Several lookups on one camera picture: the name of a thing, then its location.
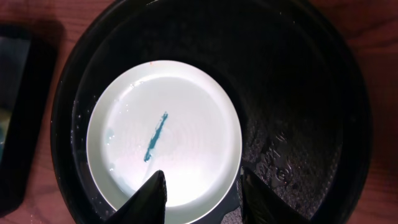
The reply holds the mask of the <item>white plate with blue stain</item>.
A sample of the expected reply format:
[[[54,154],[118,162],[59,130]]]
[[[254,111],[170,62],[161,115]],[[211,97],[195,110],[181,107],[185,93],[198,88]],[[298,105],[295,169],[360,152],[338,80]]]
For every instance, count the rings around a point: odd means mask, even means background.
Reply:
[[[167,223],[220,223],[235,210],[242,151],[239,118],[224,89],[172,60],[142,63],[113,80],[86,134],[91,176],[115,210],[163,171]]]

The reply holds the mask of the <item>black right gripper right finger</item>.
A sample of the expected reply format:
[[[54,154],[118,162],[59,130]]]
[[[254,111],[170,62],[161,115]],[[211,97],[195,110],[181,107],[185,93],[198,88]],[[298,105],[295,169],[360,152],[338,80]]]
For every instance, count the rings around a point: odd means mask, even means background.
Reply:
[[[287,205],[252,170],[242,167],[238,179],[239,204],[244,224],[309,224]]]

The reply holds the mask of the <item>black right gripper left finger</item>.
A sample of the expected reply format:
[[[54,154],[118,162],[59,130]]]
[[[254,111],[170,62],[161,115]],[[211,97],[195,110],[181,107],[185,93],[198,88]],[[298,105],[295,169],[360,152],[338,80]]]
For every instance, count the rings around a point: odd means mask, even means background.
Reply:
[[[166,202],[165,175],[158,170],[105,224],[164,224]]]

